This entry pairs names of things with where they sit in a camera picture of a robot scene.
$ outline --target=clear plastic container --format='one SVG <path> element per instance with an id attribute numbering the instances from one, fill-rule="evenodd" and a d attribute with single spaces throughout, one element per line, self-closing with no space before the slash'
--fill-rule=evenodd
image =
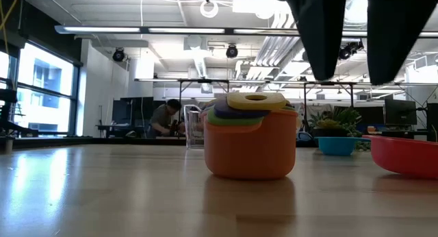
<path id="1" fill-rule="evenodd" d="M 188 149 L 204 148 L 204 125 L 200 113 L 201 109 L 196 105 L 184 106 L 185 138 Z"/>

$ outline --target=orange cup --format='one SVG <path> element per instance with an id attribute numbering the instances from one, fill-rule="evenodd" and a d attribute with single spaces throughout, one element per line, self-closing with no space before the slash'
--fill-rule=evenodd
<path id="1" fill-rule="evenodd" d="M 294 168 L 296 117 L 291 110 L 273 110 L 260 124 L 218 126 L 204 120 L 207 168 L 233 179 L 279 179 Z"/>

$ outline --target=teal bowl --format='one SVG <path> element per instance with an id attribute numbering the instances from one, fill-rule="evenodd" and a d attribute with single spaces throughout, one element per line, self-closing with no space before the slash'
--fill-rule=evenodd
<path id="1" fill-rule="evenodd" d="M 367 138 L 353 137 L 315 137 L 324 155 L 351 155 L 358 141 L 370 141 Z"/>

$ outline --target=person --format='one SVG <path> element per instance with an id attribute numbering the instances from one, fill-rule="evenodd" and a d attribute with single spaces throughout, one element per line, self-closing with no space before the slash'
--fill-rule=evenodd
<path id="1" fill-rule="evenodd" d="M 180 109 L 181 103 L 176 99 L 171 99 L 166 104 L 159 106 L 152 114 L 147 138 L 168 136 L 170 134 L 170 120 Z"/>

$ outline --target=red bowl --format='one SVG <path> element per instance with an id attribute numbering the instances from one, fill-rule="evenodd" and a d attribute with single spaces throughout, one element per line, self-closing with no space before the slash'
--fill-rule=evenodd
<path id="1" fill-rule="evenodd" d="M 371 139 L 371 155 L 380 167 L 403 175 L 438 178 L 438 143 L 364 136 Z"/>

